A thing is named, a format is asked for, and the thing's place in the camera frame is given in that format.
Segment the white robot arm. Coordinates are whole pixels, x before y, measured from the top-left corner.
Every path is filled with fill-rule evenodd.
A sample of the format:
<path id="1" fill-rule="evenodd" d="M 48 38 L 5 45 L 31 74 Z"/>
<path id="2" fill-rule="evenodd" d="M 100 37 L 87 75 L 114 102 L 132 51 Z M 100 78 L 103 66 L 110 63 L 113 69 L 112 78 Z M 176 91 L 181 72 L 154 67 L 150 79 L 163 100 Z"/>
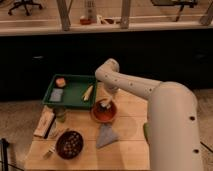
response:
<path id="1" fill-rule="evenodd" d="M 198 101 L 183 84 L 119 72 L 109 58 L 95 71 L 108 91 L 122 89 L 147 100 L 151 171 L 204 171 L 197 120 Z"/>

